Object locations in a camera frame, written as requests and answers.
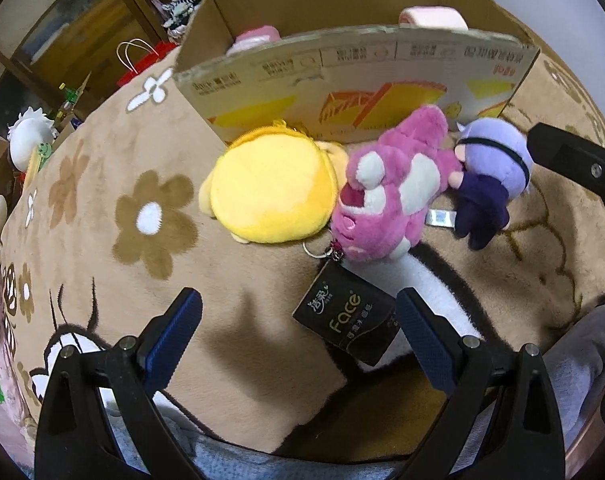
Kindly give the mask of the red paper bag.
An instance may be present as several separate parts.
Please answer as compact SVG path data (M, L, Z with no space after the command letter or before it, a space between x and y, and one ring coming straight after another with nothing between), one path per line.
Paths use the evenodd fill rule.
M117 86L124 87L134 77L165 58L175 47L176 44L169 41L159 41L157 44L150 44L142 38L121 41L116 47L116 55L126 73L118 79Z

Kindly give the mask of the black tissue pack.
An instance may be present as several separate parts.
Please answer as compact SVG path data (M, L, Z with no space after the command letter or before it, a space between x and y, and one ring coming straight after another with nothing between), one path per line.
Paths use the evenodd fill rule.
M324 263L293 319L368 366L383 360L399 333L395 298L333 260Z

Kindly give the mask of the open cardboard box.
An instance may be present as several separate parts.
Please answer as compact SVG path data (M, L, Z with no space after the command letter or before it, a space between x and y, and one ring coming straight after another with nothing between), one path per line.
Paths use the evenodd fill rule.
M450 6L469 29L400 24L410 6ZM225 54L264 25L281 39ZM203 0L173 77L225 142L283 120L346 143L373 140L424 104L454 124L497 116L538 53L493 0Z

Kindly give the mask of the yellow round plush pouch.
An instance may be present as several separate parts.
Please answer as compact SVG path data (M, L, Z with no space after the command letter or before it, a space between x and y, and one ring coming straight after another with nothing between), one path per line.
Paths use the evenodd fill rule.
M307 240L330 221L349 156L277 120L232 142L198 191L200 211L239 243Z

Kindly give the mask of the white spiky hair plush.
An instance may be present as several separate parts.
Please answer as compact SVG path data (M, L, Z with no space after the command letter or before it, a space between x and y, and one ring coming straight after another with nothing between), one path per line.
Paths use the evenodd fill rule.
M38 108L31 106L8 128L7 140L10 146L10 157L14 167L25 172L28 168L32 151L43 143L53 143L57 136L52 119Z

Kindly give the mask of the pink pig roll plush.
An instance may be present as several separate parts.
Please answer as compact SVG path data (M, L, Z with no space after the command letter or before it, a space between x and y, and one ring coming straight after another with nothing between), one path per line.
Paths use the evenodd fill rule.
M400 12L399 23L423 28L469 29L462 14L450 6L410 6Z

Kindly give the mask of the beige floral blanket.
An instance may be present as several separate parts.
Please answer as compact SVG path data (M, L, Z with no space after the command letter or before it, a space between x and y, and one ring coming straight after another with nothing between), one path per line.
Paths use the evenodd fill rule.
M366 366L293 318L331 236L240 244L199 209L224 151L184 99L167 58L107 100L53 154L2 233L8 343L38 417L66 344L97 350L136 334L181 289L202 323L164 408L245 448L319 462L411 453L443 403L397 339ZM550 347L605 298L605 208L536 168L512 222L481 252L428 228L406 258L357 273L419 291L458 330Z

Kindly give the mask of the pink bear plush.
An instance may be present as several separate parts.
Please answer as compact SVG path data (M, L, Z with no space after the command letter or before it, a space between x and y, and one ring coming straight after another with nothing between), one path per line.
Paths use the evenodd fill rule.
M331 219L347 259L398 259L420 243L429 206L462 170L455 152L441 146L447 134L445 114L423 105L349 156Z

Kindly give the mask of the basket of clutter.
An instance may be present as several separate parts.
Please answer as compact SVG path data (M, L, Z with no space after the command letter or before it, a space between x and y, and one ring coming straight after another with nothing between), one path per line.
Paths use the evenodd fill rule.
M203 0L148 0L160 18L168 40L173 44L182 44L191 15Z

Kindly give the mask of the wooden wardrobe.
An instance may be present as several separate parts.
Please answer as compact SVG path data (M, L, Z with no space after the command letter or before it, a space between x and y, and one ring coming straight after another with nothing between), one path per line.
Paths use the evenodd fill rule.
M86 86L88 116L126 73L117 44L165 38L162 23L150 0L0 0L0 136L27 107L58 107L61 84Z

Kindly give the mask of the green glass bottle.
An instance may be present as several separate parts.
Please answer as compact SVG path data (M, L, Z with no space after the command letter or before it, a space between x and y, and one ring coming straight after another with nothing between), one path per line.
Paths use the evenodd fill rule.
M66 110L66 112L73 110L79 100L80 92L69 87L64 82L62 82L58 88L61 92L63 92L64 95L64 102L60 108L62 110Z

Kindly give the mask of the purple haired blindfolded doll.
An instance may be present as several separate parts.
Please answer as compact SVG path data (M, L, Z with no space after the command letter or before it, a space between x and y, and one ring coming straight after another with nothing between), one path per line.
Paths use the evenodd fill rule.
M459 130L462 169L448 178L457 191L455 235L481 250L509 226L509 203L528 188L534 162L525 136L502 119L479 118Z

